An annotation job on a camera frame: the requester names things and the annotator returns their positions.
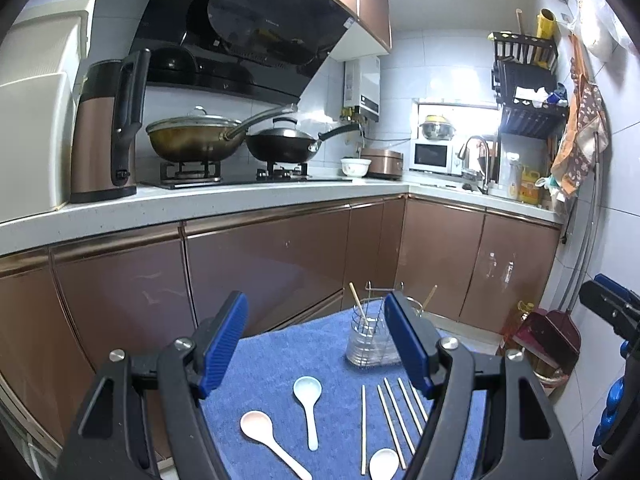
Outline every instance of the white microwave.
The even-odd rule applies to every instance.
[[[456,137],[451,140],[412,139],[409,169],[460,176],[463,161],[458,158],[458,152],[461,147]]]

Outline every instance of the white countertop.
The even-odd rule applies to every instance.
[[[41,215],[0,223],[0,255],[76,238],[255,209],[367,196],[412,193],[425,198],[492,208],[562,224],[551,211],[479,193],[411,182],[355,179],[287,182],[166,190],[138,185],[133,196],[89,204],[68,204]]]

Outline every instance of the blue towel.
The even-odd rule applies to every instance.
[[[203,402],[207,425],[233,480],[297,478],[266,446],[242,434],[240,418],[251,410],[260,410],[271,417],[276,442],[313,478],[361,479],[363,384],[367,395],[367,478],[372,455],[383,447],[394,449],[377,384],[385,395],[404,459],[410,462],[409,447],[383,384],[386,377],[417,447],[418,431],[398,385],[398,378],[402,378],[408,388],[407,375],[401,365],[366,370],[351,365],[344,356],[350,318],[350,312],[339,312],[238,343],[222,385]],[[322,395],[314,409],[319,443],[316,451],[309,451],[307,447],[304,409],[293,395],[294,381],[305,375],[317,378],[322,384]],[[408,394],[418,420],[424,424],[411,391]],[[428,413],[431,401],[422,400]],[[472,477],[484,401],[484,392],[474,393],[456,480]],[[404,472],[398,469],[394,478],[401,479],[403,475]]]

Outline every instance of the white spoon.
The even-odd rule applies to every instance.
[[[240,428],[246,436],[271,449],[302,480],[312,480],[311,473],[284,451],[273,438],[273,423],[269,415],[263,412],[247,412],[240,419]]]
[[[308,444],[311,451],[318,449],[318,433],[314,418],[314,405],[322,393],[320,381],[315,377],[300,377],[293,383],[293,393],[305,409]]]
[[[369,462],[371,480],[391,480],[398,471],[399,464],[400,459],[393,449],[379,449]]]

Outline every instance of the range hood glass panel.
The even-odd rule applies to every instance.
[[[132,51],[148,82],[297,101],[345,33],[333,0],[149,0]]]

